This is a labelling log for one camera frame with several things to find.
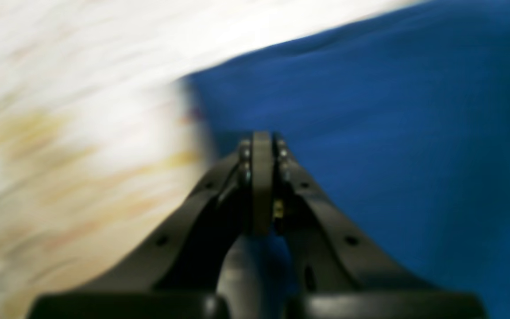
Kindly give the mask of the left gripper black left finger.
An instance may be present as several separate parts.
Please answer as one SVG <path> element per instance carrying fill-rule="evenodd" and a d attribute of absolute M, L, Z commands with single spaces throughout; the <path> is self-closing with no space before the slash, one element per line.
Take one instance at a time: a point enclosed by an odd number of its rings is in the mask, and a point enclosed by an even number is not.
<path fill-rule="evenodd" d="M 216 292 L 223 259 L 250 208 L 254 138 L 221 159 L 182 205 L 131 253 L 95 279 L 39 297 L 29 319 L 230 319 Z"/>

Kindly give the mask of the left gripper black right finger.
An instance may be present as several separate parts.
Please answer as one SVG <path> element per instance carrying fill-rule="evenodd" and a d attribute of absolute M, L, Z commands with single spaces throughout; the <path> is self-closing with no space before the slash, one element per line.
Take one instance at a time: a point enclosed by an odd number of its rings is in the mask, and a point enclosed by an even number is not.
<path fill-rule="evenodd" d="M 401 266 L 340 212 L 279 135 L 253 133 L 253 234 L 289 248 L 300 293 L 285 319 L 485 319 L 472 293 Z"/>

